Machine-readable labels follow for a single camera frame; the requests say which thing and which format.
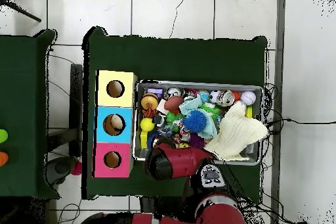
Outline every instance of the teal toy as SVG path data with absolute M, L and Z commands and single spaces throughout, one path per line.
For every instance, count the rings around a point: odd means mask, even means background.
M 0 143 L 5 142 L 8 139 L 8 133 L 4 129 L 0 129 Z

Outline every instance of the round hole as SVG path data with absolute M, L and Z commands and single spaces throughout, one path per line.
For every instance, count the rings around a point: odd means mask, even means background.
M 105 118 L 102 126 L 107 134 L 117 136 L 125 129 L 125 120 L 118 114 L 111 114 Z
M 104 156 L 104 163 L 109 168 L 116 168 L 121 163 L 121 156 L 118 152 L 108 152 Z
M 119 80 L 112 80 L 106 86 L 106 92 L 113 98 L 121 97 L 124 91 L 125 87 Z

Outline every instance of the shape sorter box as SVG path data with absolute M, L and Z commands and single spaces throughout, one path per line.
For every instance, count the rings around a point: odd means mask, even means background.
M 95 171 L 94 177 L 100 178 L 125 178 L 128 177 L 133 168 L 131 156 L 131 144 L 126 143 L 100 143 L 96 144 Z M 116 168 L 109 168 L 104 162 L 108 152 L 118 152 L 121 157 L 120 165 Z
M 135 84 L 137 77 L 132 72 L 96 71 L 96 108 L 94 110 L 94 146 L 93 177 L 128 177 L 133 167 L 133 104 L 135 101 Z M 111 82 L 122 87 L 121 93 L 111 91 Z M 112 126 L 111 116 L 121 118 L 122 130 L 109 134 Z M 115 167 L 108 167 L 106 155 L 114 152 L 119 156 Z
M 99 70 L 98 75 L 98 98 L 96 104 L 99 106 L 129 107 L 134 104 L 134 90 L 137 77 L 132 72 L 113 72 L 109 70 Z M 123 93 L 120 97 L 113 98 L 107 88 L 111 81 L 118 81 L 123 86 Z

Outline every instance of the green tablecloth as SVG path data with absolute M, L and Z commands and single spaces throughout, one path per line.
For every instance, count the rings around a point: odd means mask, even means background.
M 100 27 L 92 28 L 83 40 L 85 50 L 84 85 L 89 84 L 88 114 L 94 118 L 95 71 L 115 70 L 133 72 L 139 79 L 264 85 L 266 38 L 253 41 L 234 39 L 189 40 L 154 39 L 138 36 L 114 37 L 104 34 Z M 87 175 L 83 174 L 83 195 L 143 195 L 181 196 L 185 178 L 153 181 L 142 170 L 142 162 L 135 162 L 127 179 L 93 178 L 93 120 L 83 125 L 83 150 L 87 154 Z M 233 188 L 259 201 L 260 166 L 221 166 Z
M 0 36 L 0 129 L 9 138 L 0 151 L 9 155 L 0 167 L 0 196 L 58 198 L 44 178 L 46 132 L 46 53 L 55 32 L 35 37 Z

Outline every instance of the purple toy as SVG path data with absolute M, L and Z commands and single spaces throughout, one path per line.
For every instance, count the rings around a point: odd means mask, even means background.
M 155 94 L 159 99 L 162 98 L 163 89 L 148 88 L 147 93 Z
M 205 146 L 204 139 L 195 133 L 191 134 L 189 145 L 192 148 L 203 148 Z

